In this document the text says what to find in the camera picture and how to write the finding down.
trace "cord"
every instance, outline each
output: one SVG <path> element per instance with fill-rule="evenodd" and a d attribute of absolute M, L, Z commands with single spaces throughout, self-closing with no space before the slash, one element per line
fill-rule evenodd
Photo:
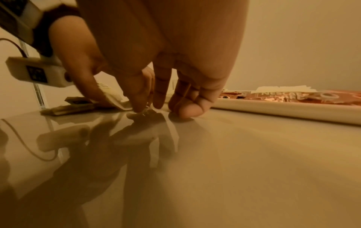
<path fill-rule="evenodd" d="M 44 162 L 51 162 L 51 161 L 54 161 L 57 157 L 58 157 L 58 150 L 55 150 L 55 154 L 54 154 L 54 157 L 51 158 L 51 159 L 44 159 L 42 157 L 40 157 L 39 155 L 37 155 L 36 153 L 34 153 L 33 151 L 31 151 L 31 149 L 26 145 L 26 143 L 24 142 L 24 140 L 21 138 L 21 136 L 19 135 L 18 131 L 5 119 L 1 119 L 4 123 L 6 123 L 10 128 L 11 130 L 15 133 L 16 137 L 19 139 L 19 141 L 21 142 L 21 144 L 25 147 L 25 149 L 27 151 L 29 151 L 29 153 L 31 155 L 33 155 L 34 157 L 44 161 Z"/>
<path fill-rule="evenodd" d="M 9 42 L 12 43 L 13 45 L 15 45 L 15 46 L 19 49 L 21 55 L 22 55 L 24 58 L 27 58 L 27 55 L 26 55 L 26 53 L 24 52 L 24 50 L 21 49 L 21 47 L 20 47 L 19 45 L 17 45 L 14 41 L 12 41 L 12 40 L 10 40 L 10 39 L 6 39 L 6 38 L 0 38 L 0 41 L 2 41 L 2 40 L 4 40 L 4 41 L 9 41 Z"/>

